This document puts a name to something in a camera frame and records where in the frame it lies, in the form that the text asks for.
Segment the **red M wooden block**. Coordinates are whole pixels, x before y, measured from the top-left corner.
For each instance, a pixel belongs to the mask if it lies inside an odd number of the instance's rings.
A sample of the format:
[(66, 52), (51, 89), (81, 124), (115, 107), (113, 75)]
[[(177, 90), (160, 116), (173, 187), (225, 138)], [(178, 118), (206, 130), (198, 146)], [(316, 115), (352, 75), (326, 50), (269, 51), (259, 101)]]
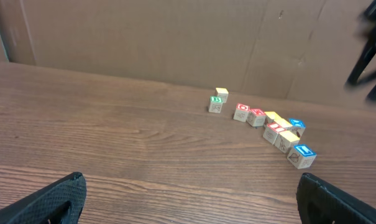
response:
[(249, 110), (248, 117), (246, 121), (252, 126), (252, 127), (260, 127), (264, 125), (264, 122), (266, 120), (266, 114), (258, 108), (251, 108)]

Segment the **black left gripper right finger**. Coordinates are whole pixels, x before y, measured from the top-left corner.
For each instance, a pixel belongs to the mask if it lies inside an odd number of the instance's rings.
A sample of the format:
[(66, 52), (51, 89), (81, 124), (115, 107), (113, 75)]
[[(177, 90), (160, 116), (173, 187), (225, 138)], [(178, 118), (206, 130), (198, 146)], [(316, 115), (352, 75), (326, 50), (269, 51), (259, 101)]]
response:
[(304, 224), (376, 224), (376, 208), (308, 172), (300, 178), (296, 200)]

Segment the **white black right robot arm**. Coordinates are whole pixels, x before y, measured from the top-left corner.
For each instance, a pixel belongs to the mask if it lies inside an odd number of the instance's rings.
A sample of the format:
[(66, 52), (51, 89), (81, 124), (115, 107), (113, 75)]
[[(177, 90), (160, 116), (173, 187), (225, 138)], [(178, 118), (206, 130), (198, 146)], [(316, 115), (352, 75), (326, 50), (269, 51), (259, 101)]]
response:
[[(364, 33), (367, 37), (367, 42), (346, 81), (346, 85), (351, 87), (357, 87), (376, 80), (376, 70), (369, 75), (360, 78), (363, 71), (376, 55), (376, 0), (371, 2), (368, 8), (362, 13), (362, 17), (366, 21), (369, 21), (372, 27), (369, 31)], [(376, 84), (368, 93), (367, 100), (376, 102)]]

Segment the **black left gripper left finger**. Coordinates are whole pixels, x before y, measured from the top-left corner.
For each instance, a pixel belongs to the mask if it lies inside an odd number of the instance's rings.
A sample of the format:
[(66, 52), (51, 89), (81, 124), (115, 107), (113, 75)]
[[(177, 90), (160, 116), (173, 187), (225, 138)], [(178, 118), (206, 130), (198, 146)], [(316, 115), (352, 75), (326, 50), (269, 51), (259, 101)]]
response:
[(0, 209), (0, 224), (77, 224), (86, 200), (86, 180), (71, 174)]

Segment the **blue X wooden block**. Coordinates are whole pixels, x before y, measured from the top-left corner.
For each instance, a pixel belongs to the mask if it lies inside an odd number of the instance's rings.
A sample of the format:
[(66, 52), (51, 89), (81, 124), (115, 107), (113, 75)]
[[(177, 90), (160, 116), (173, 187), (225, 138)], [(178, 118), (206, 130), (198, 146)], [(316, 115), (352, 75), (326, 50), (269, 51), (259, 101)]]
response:
[(289, 123), (292, 125), (292, 127), (289, 128), (289, 130), (298, 136), (299, 138), (302, 137), (306, 126), (302, 120), (299, 119), (294, 119), (294, 118), (289, 118), (288, 119)]

